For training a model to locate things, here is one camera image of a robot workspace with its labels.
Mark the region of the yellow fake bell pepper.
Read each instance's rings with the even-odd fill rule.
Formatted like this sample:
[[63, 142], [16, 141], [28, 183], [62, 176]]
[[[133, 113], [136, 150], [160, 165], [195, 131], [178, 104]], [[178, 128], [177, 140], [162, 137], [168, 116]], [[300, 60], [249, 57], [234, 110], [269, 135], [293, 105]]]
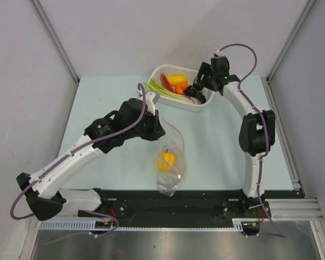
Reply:
[[157, 162], [158, 170], [162, 172], [171, 172], [175, 162], [176, 155], [174, 153], [169, 152], [169, 150], [167, 149], [166, 151], [160, 153]]

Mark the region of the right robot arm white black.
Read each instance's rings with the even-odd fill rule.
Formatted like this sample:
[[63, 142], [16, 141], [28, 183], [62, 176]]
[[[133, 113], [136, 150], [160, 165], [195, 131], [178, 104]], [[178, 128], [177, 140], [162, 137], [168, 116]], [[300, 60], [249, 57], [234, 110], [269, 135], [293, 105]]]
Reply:
[[230, 62], [222, 54], [201, 64], [193, 86], [219, 92], [242, 118], [238, 141], [245, 154], [245, 177], [236, 210], [243, 217], [270, 216], [262, 181], [265, 157], [275, 143], [275, 113], [260, 109], [249, 98], [238, 76], [230, 74]]

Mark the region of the fake green lettuce leaf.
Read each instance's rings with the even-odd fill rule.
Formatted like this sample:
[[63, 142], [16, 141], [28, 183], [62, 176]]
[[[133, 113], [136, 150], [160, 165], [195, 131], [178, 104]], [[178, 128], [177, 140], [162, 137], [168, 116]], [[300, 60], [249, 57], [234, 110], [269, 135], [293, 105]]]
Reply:
[[156, 91], [159, 95], [164, 96], [166, 98], [171, 98], [171, 99], [175, 99], [175, 100], [179, 100], [179, 101], [191, 102], [191, 103], [195, 104], [194, 100], [167, 90], [160, 83], [158, 83], [155, 79], [150, 79], [148, 82], [143, 83], [143, 85], [146, 86], [148, 88], [148, 90]]

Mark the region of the clear zip top bag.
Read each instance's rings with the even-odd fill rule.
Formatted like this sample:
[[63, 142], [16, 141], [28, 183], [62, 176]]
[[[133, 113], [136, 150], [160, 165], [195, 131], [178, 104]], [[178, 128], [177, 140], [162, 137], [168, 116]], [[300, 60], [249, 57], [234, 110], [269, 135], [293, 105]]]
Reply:
[[185, 141], [175, 125], [165, 119], [161, 125], [165, 135], [155, 143], [155, 184], [161, 194], [171, 197], [186, 174]]

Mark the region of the yellow fake lemon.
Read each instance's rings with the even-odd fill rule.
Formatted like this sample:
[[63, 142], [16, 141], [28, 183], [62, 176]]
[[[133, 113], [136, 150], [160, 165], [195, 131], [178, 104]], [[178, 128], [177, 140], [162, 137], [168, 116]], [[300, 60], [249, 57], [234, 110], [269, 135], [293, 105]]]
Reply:
[[176, 86], [179, 83], [187, 83], [187, 77], [184, 75], [171, 75], [167, 77], [169, 84]]

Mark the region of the fake black grape bunch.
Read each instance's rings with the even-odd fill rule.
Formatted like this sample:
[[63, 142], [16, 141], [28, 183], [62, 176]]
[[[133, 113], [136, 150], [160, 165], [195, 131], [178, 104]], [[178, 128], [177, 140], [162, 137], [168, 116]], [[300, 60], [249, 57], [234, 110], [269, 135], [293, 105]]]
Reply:
[[200, 104], [204, 104], [207, 101], [205, 95], [192, 85], [184, 89], [184, 95], [188, 98], [196, 99]]

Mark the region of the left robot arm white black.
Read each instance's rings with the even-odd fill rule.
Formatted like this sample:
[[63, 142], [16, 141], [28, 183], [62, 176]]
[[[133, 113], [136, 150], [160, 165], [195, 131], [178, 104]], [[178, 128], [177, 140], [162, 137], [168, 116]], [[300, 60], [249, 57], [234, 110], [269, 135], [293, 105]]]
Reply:
[[57, 215], [104, 216], [109, 203], [99, 188], [67, 190], [62, 186], [92, 161], [120, 147], [126, 140], [156, 141], [165, 135], [155, 108], [157, 96], [148, 92], [122, 103], [103, 118], [93, 121], [84, 134], [59, 158], [34, 174], [21, 173], [16, 181], [32, 215], [40, 221]]

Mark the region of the fake watermelon slice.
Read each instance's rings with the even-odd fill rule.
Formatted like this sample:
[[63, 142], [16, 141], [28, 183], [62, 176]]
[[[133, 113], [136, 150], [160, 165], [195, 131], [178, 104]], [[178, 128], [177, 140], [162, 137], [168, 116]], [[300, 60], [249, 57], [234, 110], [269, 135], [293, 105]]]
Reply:
[[160, 82], [161, 82], [161, 85], [168, 91], [172, 92], [172, 93], [175, 93], [175, 90], [174, 88], [172, 87], [172, 85], [169, 83], [167, 77], [165, 76], [164, 73], [161, 73], [160, 74]]

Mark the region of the orange fake orange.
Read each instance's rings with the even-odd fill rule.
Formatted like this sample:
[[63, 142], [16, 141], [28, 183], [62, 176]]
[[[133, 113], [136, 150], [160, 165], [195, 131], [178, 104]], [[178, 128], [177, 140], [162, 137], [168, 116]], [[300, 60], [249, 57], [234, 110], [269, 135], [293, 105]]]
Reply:
[[189, 87], [187, 82], [180, 82], [175, 86], [175, 93], [178, 95], [184, 95], [184, 90]]

